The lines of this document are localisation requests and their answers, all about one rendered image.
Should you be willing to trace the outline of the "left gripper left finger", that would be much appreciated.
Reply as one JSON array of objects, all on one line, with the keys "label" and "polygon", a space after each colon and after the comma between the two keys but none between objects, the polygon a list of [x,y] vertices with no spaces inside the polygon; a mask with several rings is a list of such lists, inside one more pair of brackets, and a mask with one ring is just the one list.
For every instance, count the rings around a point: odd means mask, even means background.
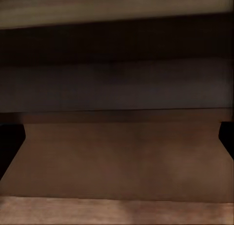
[{"label": "left gripper left finger", "polygon": [[26,138],[23,125],[0,126],[0,180]]}]

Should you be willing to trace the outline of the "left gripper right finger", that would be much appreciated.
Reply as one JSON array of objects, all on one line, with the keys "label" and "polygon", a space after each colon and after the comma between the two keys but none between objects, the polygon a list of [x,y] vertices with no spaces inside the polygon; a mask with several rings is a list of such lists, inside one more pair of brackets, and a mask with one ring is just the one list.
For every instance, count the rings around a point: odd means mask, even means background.
[{"label": "left gripper right finger", "polygon": [[218,137],[234,160],[234,123],[222,122]]}]

